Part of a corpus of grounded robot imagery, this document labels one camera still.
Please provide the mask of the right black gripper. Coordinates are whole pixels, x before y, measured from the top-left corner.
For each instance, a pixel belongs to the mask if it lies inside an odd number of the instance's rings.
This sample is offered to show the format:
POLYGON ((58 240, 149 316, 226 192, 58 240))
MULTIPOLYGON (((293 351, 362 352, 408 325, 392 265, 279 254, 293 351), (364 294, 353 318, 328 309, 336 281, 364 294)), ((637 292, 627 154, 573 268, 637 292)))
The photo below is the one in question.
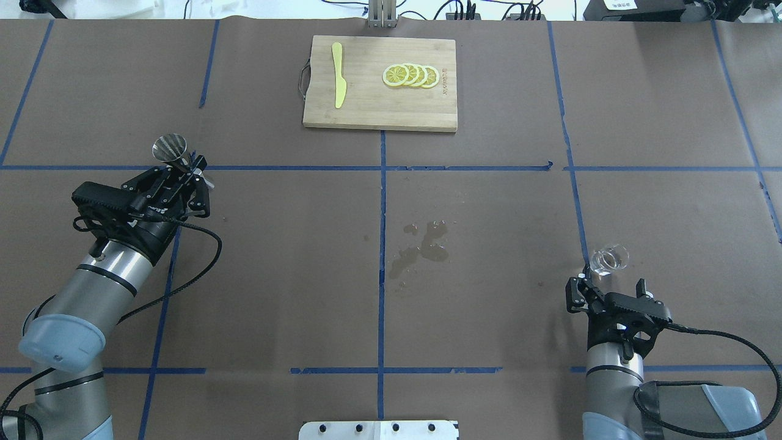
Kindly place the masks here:
MULTIPOLYGON (((646 279, 638 279, 635 286, 638 299, 649 300, 646 279)), ((656 345, 657 335, 663 329, 647 315, 617 314, 608 310, 604 292, 586 276, 571 277, 565 285, 565 309, 569 313, 588 314, 587 348, 602 343, 618 343, 625 359, 633 354, 646 357, 656 345)))

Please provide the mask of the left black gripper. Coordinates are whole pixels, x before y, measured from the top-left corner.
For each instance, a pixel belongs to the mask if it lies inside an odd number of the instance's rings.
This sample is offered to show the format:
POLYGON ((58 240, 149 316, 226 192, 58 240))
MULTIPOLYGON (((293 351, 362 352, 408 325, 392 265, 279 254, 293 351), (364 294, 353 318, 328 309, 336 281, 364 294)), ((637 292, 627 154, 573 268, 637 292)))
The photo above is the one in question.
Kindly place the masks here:
POLYGON ((178 170, 168 166, 148 168, 120 185, 120 189, 137 195, 132 228, 120 236, 125 245, 168 245, 178 226, 164 222, 173 218, 207 218, 211 215, 210 190, 204 156, 180 156, 178 170))

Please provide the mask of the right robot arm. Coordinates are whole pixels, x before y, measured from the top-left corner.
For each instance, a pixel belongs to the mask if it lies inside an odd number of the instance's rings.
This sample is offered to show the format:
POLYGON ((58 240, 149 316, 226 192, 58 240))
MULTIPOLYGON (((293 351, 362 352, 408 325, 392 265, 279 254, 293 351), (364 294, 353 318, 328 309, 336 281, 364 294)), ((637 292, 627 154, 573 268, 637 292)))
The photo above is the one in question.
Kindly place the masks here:
POLYGON ((603 292, 584 267, 565 285, 569 313, 588 318, 586 439, 765 439, 780 413, 780 372, 745 338, 675 323, 640 279, 633 296, 603 292), (647 381, 645 359, 662 331, 724 337, 758 354, 774 378, 775 399, 761 415, 754 393, 714 381, 647 381))

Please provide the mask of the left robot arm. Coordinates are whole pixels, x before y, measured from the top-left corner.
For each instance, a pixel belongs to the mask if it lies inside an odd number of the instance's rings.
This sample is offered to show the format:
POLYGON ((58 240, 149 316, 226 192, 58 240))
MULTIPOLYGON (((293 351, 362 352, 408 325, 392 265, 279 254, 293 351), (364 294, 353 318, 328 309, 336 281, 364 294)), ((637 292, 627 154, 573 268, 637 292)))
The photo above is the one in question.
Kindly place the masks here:
POLYGON ((20 353, 33 376, 2 404, 3 439, 112 439, 114 418, 101 353, 188 218, 210 215, 202 155, 162 159, 120 187, 91 181, 71 198, 73 228, 95 242, 70 280, 25 318, 20 353), (33 403, 10 404, 33 385, 33 403))

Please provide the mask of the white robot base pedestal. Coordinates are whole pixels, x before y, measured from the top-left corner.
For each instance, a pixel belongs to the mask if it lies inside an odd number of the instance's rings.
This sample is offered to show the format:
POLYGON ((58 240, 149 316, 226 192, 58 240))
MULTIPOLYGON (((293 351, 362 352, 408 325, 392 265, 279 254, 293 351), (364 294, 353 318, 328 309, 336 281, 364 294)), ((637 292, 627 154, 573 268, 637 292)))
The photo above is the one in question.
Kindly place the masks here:
POLYGON ((350 420, 302 424, 299 439, 459 439, 457 421, 350 420))

